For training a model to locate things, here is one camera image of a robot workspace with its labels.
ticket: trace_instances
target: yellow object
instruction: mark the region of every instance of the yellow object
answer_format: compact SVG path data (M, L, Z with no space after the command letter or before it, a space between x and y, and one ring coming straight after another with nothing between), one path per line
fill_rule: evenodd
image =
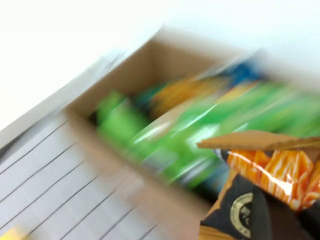
M11 228L2 237L0 237L0 240L22 240L22 239L23 237L15 228Z

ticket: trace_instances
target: circular emblem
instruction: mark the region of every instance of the circular emblem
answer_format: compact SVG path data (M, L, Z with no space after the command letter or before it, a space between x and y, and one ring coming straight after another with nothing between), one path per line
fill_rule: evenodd
M237 197L230 209L231 223L241 234L247 238L251 237L249 220L253 193L246 193Z

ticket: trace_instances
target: white surface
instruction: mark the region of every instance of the white surface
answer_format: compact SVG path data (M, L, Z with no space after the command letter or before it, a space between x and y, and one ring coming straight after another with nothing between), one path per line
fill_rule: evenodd
M160 27L161 9L147 0L2 1L0 148L141 45Z
M129 212L116 176L106 181L76 145L66 150L74 141L64 122L33 127L1 162L0 237L16 227L33 240L170 239L138 208Z
M227 45L266 49L320 76L316 0L183 0L167 23Z

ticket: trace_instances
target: white wall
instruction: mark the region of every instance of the white wall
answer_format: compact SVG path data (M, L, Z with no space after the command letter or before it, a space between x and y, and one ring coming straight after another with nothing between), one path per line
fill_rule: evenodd
M320 76L317 0L185 0L167 23L248 50L265 48Z

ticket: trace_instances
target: plastic wrapper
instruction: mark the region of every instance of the plastic wrapper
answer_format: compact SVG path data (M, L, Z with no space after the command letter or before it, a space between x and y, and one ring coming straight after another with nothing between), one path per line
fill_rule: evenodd
M232 169L300 211L320 199L319 141L248 131L204 140L199 146L212 147Z

